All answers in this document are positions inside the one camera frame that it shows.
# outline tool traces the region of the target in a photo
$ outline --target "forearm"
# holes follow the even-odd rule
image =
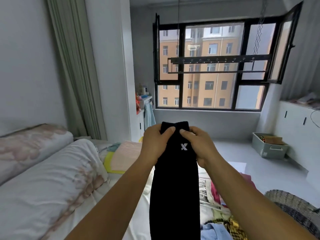
[[[152,167],[150,160],[140,155],[66,240],[122,239]]]
[[[206,171],[249,239],[314,239],[293,218],[248,184],[220,155],[209,160]]]

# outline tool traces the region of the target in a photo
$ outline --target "white x logo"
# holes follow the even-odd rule
[[[188,143],[181,144],[181,146],[182,146],[181,150],[187,151],[187,150],[188,150],[188,149],[186,148],[187,145],[188,145]]]

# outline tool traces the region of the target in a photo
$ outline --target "person's left hand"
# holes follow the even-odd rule
[[[158,158],[165,151],[169,138],[173,135],[176,128],[168,128],[162,135],[160,134],[161,124],[153,125],[147,128],[143,135],[142,149],[140,156],[150,160],[154,166]]]

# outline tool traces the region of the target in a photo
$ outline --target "storage bin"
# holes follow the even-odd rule
[[[264,143],[262,140],[260,140],[261,136],[273,135],[268,133],[253,132],[252,147],[257,151],[257,153],[259,153],[261,157],[269,159],[284,158],[287,150],[289,149],[289,145],[275,145]]]

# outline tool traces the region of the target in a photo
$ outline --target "window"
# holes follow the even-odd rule
[[[219,100],[219,107],[223,107],[225,102],[226,102],[226,99],[225,98],[221,98]]]
[[[163,46],[163,55],[164,56],[168,55],[168,46]]]
[[[212,104],[212,98],[211,97],[205,97],[203,100],[203,106],[211,106]]]
[[[208,54],[216,55],[218,51],[218,44],[209,44],[209,51]]]
[[[231,54],[231,50],[232,50],[232,43],[226,44],[226,53]]]
[[[194,89],[199,89],[199,81],[194,81]]]
[[[228,81],[222,81],[221,83],[221,90],[226,90],[228,86]]]
[[[214,72],[216,70],[216,64],[207,64],[207,72]]]
[[[155,108],[261,111],[269,84],[281,83],[286,63],[290,66],[300,9],[301,4],[287,15],[265,17],[262,30],[257,18],[178,25],[159,24],[157,16]]]
[[[230,64],[229,64],[229,63],[225,63],[225,64],[224,64],[224,67],[223,67],[223,70],[224,70],[224,71],[228,71],[229,68],[230,68]]]
[[[168,64],[163,64],[163,73],[168,73]]]
[[[229,33],[234,33],[235,27],[234,26],[229,26]]]
[[[214,89],[214,82],[213,81],[206,81],[204,89],[205,90],[213,90]]]
[[[211,33],[211,34],[218,34],[218,33],[220,33],[220,27],[211,27],[211,28],[210,28],[210,33]]]

